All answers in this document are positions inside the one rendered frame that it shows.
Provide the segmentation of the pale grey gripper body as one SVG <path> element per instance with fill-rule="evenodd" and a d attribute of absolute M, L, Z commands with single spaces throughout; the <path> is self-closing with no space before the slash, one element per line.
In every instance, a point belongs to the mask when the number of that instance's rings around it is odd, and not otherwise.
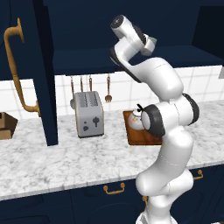
<path fill-rule="evenodd" d="M 157 40 L 153 37 L 149 37 L 148 35 L 145 35 L 145 37 L 146 37 L 146 44 L 144 45 L 144 48 L 141 50 L 141 54 L 143 56 L 151 56 L 153 51 L 155 50 Z"/>

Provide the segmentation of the white floral kettle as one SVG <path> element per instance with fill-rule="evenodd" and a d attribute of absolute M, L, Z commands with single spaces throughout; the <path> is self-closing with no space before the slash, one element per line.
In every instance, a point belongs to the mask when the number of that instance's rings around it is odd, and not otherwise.
<path fill-rule="evenodd" d="M 128 118 L 128 124 L 133 130 L 143 130 L 144 126 L 142 124 L 141 114 L 143 107 L 138 103 L 137 108 L 134 109 Z"/>

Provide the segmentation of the wooden tray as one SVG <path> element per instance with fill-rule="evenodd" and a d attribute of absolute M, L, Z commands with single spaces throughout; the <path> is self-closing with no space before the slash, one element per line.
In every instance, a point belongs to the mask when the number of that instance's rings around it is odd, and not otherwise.
<path fill-rule="evenodd" d="M 125 122 L 125 128 L 129 145 L 161 145 L 162 139 L 153 136 L 145 129 L 135 130 L 128 124 L 128 118 L 132 113 L 131 110 L 123 111 L 123 118 Z"/>

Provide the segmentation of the grey two-slot toaster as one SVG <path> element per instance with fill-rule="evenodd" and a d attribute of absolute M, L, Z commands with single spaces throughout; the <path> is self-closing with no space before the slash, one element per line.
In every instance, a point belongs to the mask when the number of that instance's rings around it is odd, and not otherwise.
<path fill-rule="evenodd" d="M 104 134 L 104 110 L 97 91 L 74 94 L 76 129 L 79 138 Z"/>

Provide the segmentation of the navy drawer front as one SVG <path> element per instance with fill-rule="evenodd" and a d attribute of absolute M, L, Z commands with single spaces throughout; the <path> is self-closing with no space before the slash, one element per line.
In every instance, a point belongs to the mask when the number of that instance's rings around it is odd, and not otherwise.
<path fill-rule="evenodd" d="M 109 191 L 120 190 L 122 182 L 122 193 L 107 195 L 103 191 L 103 186 L 108 186 Z M 75 224 L 136 224 L 145 208 L 134 179 L 77 188 L 70 195 Z"/>
<path fill-rule="evenodd" d="M 0 201 L 0 224 L 74 224 L 69 191 Z"/>
<path fill-rule="evenodd" d="M 224 164 L 191 169 L 202 170 L 204 177 L 193 181 L 191 190 L 182 194 L 171 206 L 171 216 L 178 224 L 202 224 L 203 216 L 220 183 Z"/>

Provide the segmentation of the brown cardboard box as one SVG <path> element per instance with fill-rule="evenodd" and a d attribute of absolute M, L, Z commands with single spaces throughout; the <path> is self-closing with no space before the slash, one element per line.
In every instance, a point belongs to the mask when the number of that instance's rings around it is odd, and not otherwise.
<path fill-rule="evenodd" d="M 18 120 L 5 112 L 0 112 L 0 140 L 12 139 Z"/>

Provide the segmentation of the navy wall cabinet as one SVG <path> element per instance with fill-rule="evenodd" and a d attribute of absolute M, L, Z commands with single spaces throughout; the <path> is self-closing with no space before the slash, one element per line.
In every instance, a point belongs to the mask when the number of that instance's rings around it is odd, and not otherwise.
<path fill-rule="evenodd" d="M 118 71 L 109 49 L 118 41 L 110 28 L 123 14 L 157 40 L 154 57 L 173 67 L 223 65 L 224 60 L 193 45 L 201 6 L 224 0 L 44 0 L 48 7 L 56 74 L 104 74 Z"/>

